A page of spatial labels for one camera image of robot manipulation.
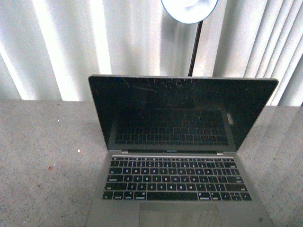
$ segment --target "laptop lid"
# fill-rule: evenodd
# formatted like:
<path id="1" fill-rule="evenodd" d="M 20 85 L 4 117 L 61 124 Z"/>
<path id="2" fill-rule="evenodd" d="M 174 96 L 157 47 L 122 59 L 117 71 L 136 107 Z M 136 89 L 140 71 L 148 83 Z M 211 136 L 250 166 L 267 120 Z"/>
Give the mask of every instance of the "laptop lid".
<path id="1" fill-rule="evenodd" d="M 89 85 L 108 150 L 237 151 L 275 79 L 92 75 Z"/>

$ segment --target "lamp shade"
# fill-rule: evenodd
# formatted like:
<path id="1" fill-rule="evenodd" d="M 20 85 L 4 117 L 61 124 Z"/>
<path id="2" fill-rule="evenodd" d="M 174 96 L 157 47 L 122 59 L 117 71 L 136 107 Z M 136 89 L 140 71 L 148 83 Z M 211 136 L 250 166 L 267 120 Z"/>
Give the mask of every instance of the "lamp shade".
<path id="1" fill-rule="evenodd" d="M 207 18 L 218 0 L 161 0 L 165 10 L 177 21 L 193 24 Z"/>

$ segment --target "open laptop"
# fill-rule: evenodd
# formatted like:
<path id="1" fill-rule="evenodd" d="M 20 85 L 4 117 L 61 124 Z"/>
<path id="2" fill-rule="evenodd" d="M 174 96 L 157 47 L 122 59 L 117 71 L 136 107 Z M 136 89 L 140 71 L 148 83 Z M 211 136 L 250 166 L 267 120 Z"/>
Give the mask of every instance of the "open laptop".
<path id="1" fill-rule="evenodd" d="M 108 152 L 87 226 L 272 226 L 236 152 L 277 84 L 90 76 Z"/>

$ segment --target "table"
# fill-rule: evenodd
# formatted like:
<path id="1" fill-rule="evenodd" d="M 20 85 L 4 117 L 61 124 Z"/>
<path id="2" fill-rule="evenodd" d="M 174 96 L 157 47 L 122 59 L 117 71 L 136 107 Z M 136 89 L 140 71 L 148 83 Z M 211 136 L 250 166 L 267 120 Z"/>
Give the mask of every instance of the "table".
<path id="1" fill-rule="evenodd" d="M 0 101 L 0 227 L 85 226 L 105 153 L 92 102 Z M 266 107 L 239 156 L 275 226 L 303 226 L 303 107 Z"/>

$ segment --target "white blind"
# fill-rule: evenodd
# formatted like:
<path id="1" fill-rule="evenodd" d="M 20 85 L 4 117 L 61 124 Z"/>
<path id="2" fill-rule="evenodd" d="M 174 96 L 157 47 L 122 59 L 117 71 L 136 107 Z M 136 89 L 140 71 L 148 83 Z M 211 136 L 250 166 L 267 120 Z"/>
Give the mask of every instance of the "white blind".
<path id="1" fill-rule="evenodd" d="M 302 0 L 219 0 L 194 76 L 276 78 L 269 105 L 303 103 Z M 188 74 L 197 24 L 160 0 L 0 3 L 0 99 L 91 100 L 91 74 Z"/>

